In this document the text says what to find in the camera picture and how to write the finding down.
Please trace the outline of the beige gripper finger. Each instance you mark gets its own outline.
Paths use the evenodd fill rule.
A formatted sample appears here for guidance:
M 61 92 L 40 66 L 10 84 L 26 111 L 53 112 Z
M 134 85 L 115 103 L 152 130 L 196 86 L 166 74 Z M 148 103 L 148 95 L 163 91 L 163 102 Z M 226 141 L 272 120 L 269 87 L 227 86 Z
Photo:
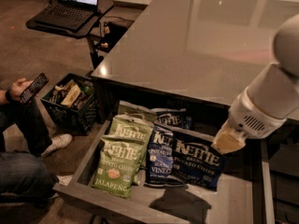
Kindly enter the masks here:
M 232 128 L 228 123 L 224 123 L 217 132 L 211 146 L 220 154 L 232 153 L 245 146 L 246 138 L 244 132 Z

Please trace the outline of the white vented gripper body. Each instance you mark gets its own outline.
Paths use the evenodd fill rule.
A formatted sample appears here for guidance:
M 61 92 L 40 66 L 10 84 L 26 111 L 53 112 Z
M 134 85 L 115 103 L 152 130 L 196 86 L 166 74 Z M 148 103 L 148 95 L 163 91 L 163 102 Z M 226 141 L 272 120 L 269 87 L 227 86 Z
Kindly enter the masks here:
M 228 115 L 228 123 L 250 139 L 263 139 L 277 130 L 285 119 L 273 118 L 261 111 L 249 98 L 249 88 L 245 88 L 233 101 Z

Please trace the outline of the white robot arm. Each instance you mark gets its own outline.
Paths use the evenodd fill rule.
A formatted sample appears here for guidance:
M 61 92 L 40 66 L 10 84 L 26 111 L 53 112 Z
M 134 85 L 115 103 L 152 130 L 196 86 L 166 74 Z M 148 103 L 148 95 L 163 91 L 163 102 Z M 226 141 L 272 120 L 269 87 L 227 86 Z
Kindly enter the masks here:
M 299 15 L 285 21 L 273 41 L 274 63 L 235 98 L 228 119 L 212 147 L 220 154 L 235 152 L 245 140 L 263 139 L 280 128 L 299 106 Z

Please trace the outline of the person's hand holding phone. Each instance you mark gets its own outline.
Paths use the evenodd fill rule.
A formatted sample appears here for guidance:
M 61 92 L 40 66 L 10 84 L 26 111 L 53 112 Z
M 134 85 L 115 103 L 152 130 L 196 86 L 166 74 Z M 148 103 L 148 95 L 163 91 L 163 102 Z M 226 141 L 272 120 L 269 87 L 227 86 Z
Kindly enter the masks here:
M 9 96 L 13 101 L 19 101 L 21 94 L 33 83 L 32 80 L 20 78 L 12 83 L 10 87 Z

